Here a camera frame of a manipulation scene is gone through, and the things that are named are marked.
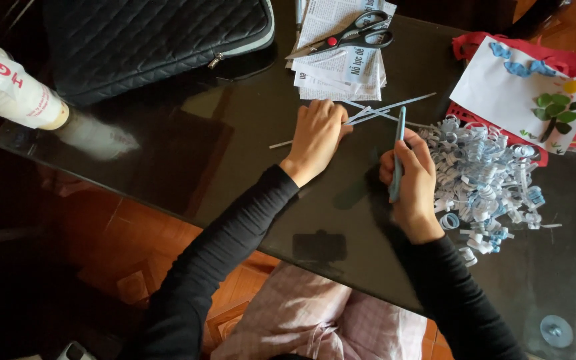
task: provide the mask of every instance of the wrist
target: wrist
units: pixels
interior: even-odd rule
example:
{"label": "wrist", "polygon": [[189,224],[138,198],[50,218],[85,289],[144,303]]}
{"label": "wrist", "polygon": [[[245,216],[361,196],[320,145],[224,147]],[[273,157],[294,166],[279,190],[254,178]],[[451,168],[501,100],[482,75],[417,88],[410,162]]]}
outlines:
{"label": "wrist", "polygon": [[286,175],[290,176],[298,187],[302,187],[310,181],[303,167],[293,160],[286,158],[279,163],[279,167],[282,168]]}
{"label": "wrist", "polygon": [[429,243],[445,236],[445,232],[435,216],[413,220],[407,227],[408,229],[405,229],[404,232],[414,245]]}

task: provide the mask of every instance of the sleeve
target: sleeve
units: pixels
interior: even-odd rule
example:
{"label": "sleeve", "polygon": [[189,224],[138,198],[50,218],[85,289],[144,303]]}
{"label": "sleeve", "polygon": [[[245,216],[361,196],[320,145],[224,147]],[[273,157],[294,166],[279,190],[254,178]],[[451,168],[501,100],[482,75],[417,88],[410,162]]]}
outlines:
{"label": "sleeve", "polygon": [[270,223],[299,191],[279,166],[237,198],[184,250],[118,359],[197,359],[219,283],[257,248]]}
{"label": "sleeve", "polygon": [[388,237],[397,257],[455,360],[527,358],[448,236],[412,245],[400,229],[393,228]]}

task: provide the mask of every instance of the scissor blade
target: scissor blade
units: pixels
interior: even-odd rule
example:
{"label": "scissor blade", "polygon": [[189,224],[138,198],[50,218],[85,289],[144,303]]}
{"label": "scissor blade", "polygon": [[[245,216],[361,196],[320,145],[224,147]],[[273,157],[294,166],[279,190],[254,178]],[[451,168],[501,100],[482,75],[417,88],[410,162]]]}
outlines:
{"label": "scissor blade", "polygon": [[322,44],[323,44],[323,42],[320,41],[320,42],[317,42],[313,45],[308,45],[308,46],[304,47],[303,49],[301,49],[299,51],[295,51],[294,53],[286,56],[285,59],[290,60],[290,59],[300,58],[302,56],[309,55],[313,51],[316,51]]}

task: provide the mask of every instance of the hand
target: hand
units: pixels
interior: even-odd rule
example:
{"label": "hand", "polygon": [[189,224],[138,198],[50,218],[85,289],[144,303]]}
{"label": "hand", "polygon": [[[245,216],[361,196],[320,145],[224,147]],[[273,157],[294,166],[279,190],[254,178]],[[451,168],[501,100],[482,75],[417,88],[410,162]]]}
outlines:
{"label": "hand", "polygon": [[395,150],[381,156],[379,179],[386,185],[392,182],[396,153],[404,167],[404,175],[401,177],[399,200],[393,204],[395,222],[413,244],[420,245],[445,235],[435,217],[435,162],[426,142],[414,131],[405,129],[404,140],[412,150],[404,141],[398,140]]}
{"label": "hand", "polygon": [[319,175],[332,159],[341,138],[353,132],[344,126],[348,113],[331,100],[313,100],[297,113],[297,128],[288,157],[279,164],[297,186],[306,185]]}

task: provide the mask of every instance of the scissors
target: scissors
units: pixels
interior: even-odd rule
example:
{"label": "scissors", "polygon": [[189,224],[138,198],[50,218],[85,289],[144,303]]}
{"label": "scissors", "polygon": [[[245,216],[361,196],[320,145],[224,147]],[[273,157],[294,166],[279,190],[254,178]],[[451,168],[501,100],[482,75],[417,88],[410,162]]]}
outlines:
{"label": "scissors", "polygon": [[[369,49],[386,47],[392,42],[392,33],[387,29],[379,28],[382,27],[387,20],[388,14],[380,10],[365,12],[359,15],[359,17],[342,32],[327,37],[320,42],[308,45],[302,50],[286,56],[285,59],[290,60],[302,56],[319,54],[343,46],[367,47]],[[381,43],[373,44],[366,41],[368,37],[377,35],[383,35]]]}
{"label": "scissors", "polygon": [[[397,134],[395,140],[404,140],[404,129],[406,128],[406,107],[402,106],[399,111],[399,123],[397,124]],[[399,200],[399,184],[401,177],[404,175],[401,159],[395,154],[395,169],[392,171],[392,183],[388,192],[390,193],[390,202]]]}

